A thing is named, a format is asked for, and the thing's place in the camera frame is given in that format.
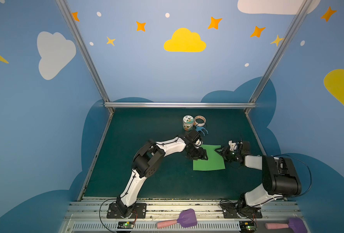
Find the green square paper sheet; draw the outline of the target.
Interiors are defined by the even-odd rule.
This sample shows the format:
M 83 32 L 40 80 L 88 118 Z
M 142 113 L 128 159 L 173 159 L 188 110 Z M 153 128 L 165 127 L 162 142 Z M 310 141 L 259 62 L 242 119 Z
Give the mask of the green square paper sheet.
M 215 151 L 215 149 L 221 148 L 220 145 L 202 145 L 201 147 L 206 150 L 208 160 L 194 160 L 194 171 L 214 171 L 225 169 L 223 157 Z

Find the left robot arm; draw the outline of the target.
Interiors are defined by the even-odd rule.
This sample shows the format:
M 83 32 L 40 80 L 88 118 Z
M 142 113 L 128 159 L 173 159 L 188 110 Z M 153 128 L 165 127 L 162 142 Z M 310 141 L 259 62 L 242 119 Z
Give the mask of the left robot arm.
M 202 144 L 202 136 L 196 131 L 185 136 L 176 136 L 167 141 L 148 141 L 135 154 L 129 181 L 124 191 L 116 199 L 115 203 L 120 211 L 120 216 L 129 217 L 132 214 L 143 184 L 159 169 L 164 157 L 185 151 L 188 159 L 207 160 L 208 155 L 206 150 L 201 147 Z

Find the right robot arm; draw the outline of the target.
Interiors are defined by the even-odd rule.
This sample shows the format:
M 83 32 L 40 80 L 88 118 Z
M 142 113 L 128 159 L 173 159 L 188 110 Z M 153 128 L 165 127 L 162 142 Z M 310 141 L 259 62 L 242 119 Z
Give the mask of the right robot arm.
M 239 217 L 255 216 L 264 204 L 284 197 L 299 196 L 302 184 L 289 158 L 268 155 L 252 155 L 244 143 L 215 149 L 224 162 L 238 162 L 241 165 L 262 172 L 262 183 L 252 191 L 241 194 L 234 204 Z

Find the blue garden hand rake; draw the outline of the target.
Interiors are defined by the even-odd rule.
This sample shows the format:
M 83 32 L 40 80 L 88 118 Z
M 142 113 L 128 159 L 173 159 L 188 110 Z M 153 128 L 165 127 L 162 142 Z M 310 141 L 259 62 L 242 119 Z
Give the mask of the blue garden hand rake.
M 203 127 L 203 126 L 196 126 L 195 130 L 201 135 L 201 136 L 206 136 L 208 135 L 208 130 Z

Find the carrot snack jar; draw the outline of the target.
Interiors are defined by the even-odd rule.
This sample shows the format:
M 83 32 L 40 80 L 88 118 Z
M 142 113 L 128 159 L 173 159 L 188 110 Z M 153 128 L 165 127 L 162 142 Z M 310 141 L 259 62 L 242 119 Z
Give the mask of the carrot snack jar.
M 194 126 L 194 117 L 190 115 L 186 115 L 183 117 L 183 128 L 185 131 L 190 131 L 193 129 Z

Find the white tape roll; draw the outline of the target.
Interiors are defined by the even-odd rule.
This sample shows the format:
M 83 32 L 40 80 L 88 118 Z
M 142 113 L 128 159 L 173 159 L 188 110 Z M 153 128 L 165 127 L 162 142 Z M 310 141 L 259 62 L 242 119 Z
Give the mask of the white tape roll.
M 206 118 L 204 116 L 198 115 L 194 117 L 194 126 L 203 127 L 206 125 Z

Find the right green circuit board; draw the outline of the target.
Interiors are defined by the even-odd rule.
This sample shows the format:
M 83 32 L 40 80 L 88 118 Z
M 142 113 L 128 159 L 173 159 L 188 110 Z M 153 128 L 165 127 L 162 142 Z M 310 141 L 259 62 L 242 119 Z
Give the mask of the right green circuit board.
M 257 229 L 255 223 L 253 222 L 240 222 L 239 223 L 240 227 L 240 233 L 254 233 Z

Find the green circuit board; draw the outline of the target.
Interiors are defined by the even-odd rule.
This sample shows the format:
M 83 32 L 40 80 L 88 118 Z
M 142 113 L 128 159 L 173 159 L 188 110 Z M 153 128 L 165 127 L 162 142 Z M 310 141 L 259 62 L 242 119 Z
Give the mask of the green circuit board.
M 118 230 L 132 230 L 135 226 L 135 223 L 128 221 L 119 221 L 117 225 Z
M 257 229 L 255 223 L 253 222 L 240 222 L 239 223 L 240 227 L 240 233 L 254 233 Z

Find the left green circuit board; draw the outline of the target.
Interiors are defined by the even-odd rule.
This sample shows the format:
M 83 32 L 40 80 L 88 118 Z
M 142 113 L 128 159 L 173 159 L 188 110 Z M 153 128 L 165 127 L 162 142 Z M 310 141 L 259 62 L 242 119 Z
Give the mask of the left green circuit board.
M 118 230 L 132 230 L 135 226 L 135 223 L 128 221 L 119 221 L 117 225 Z

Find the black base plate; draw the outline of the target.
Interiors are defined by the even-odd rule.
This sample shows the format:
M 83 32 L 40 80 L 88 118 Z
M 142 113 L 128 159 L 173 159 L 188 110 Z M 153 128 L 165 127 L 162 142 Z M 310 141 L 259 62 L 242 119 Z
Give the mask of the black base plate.
M 135 203 L 131 207 L 124 207 L 116 203 L 112 203 L 108 207 L 106 218 L 145 218 L 147 211 L 146 203 Z
M 220 203 L 219 206 L 222 209 L 224 218 L 262 218 L 263 215 L 261 213 L 260 208 L 253 208 L 253 207 L 243 207 L 240 208 L 239 204 L 237 203 L 230 203 L 230 202 L 223 202 Z

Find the aluminium back frame rail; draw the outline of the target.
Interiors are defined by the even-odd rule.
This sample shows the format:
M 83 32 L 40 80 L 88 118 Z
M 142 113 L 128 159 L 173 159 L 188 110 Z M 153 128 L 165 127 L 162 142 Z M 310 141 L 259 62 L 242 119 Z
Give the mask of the aluminium back frame rail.
M 147 102 L 105 102 L 108 108 L 207 108 L 245 109 L 255 108 L 256 103 L 147 103 Z

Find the aluminium front rail base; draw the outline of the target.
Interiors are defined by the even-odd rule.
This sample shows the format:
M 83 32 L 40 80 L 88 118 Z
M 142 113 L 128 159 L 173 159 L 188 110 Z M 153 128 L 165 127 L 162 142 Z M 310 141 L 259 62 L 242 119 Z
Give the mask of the aluminium front rail base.
M 140 199 L 130 217 L 113 200 L 72 202 L 61 233 L 296 233 L 309 227 L 296 202 L 274 201 L 261 209 L 236 212 L 233 201 Z

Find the aluminium right corner post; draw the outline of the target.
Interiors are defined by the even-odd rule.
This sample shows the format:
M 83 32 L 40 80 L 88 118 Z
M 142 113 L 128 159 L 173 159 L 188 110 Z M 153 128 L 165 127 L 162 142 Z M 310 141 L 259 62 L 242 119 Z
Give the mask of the aluminium right corner post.
M 244 110 L 246 115 L 249 114 L 252 108 L 256 108 L 256 101 L 259 98 L 260 94 L 262 93 L 263 89 L 265 88 L 267 82 L 271 78 L 272 74 L 274 73 L 277 65 L 281 61 L 284 53 L 286 52 L 288 46 L 290 45 L 292 39 L 296 35 L 298 29 L 302 25 L 303 21 L 305 20 L 308 10 L 311 7 L 313 1 L 312 0 L 305 0 L 301 3 L 299 10 L 297 11 L 296 15 L 294 16 L 290 26 L 288 27 L 281 44 L 278 46 L 269 66 L 267 67 L 264 75 L 260 79 L 258 85 L 256 86 L 253 94 L 251 95 L 248 104 L 250 107 L 247 107 Z

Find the aluminium corner post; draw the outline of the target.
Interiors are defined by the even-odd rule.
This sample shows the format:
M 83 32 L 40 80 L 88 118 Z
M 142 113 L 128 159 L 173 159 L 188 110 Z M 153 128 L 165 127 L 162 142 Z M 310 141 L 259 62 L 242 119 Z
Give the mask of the aluminium corner post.
M 269 66 L 267 67 L 264 75 L 260 79 L 258 85 L 256 86 L 253 94 L 251 95 L 248 104 L 250 107 L 247 107 L 244 110 L 246 115 L 249 114 L 252 108 L 256 108 L 256 101 L 259 98 L 260 94 L 262 93 L 263 89 L 265 88 L 267 82 L 271 78 L 272 74 L 274 73 L 277 65 L 281 61 L 284 53 L 286 52 L 288 46 L 290 45 L 292 39 L 296 35 L 298 29 L 302 25 L 303 21 L 305 20 L 308 10 L 311 7 L 313 1 L 312 0 L 305 0 L 301 3 L 299 10 L 297 11 L 296 15 L 294 16 L 290 26 L 288 27 L 281 44 L 278 46 Z
M 93 81 L 104 101 L 104 104 L 110 102 L 110 98 L 105 90 L 105 87 L 103 85 L 103 82 L 99 76 L 99 73 L 94 65 L 94 62 L 89 54 L 89 51 L 85 45 L 84 39 L 80 33 L 80 30 L 76 24 L 76 21 L 74 20 L 74 17 L 72 15 L 71 9 L 69 7 L 69 4 L 65 0 L 56 0 L 56 3 L 66 21 L 66 24 L 68 28 L 70 29 L 70 32 L 77 44 L 77 47 L 79 48 L 79 51 L 87 65 L 87 68 L 93 78 Z

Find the aluminium left corner post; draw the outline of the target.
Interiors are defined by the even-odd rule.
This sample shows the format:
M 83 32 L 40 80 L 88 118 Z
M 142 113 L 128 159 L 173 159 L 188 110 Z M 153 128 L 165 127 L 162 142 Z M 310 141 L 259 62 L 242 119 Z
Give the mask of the aluminium left corner post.
M 76 24 L 76 21 L 74 20 L 74 17 L 72 15 L 71 9 L 69 7 L 69 4 L 65 0 L 56 0 L 56 3 L 66 21 L 66 24 L 68 28 L 70 29 L 70 32 L 77 44 L 77 47 L 79 48 L 79 51 L 87 65 L 87 68 L 93 78 L 93 81 L 104 101 L 104 104 L 110 102 L 110 98 L 105 90 L 105 87 L 103 85 L 103 82 L 99 76 L 99 73 L 94 65 L 94 62 L 89 54 L 89 51 L 85 45 L 84 39 L 80 33 L 80 30 Z

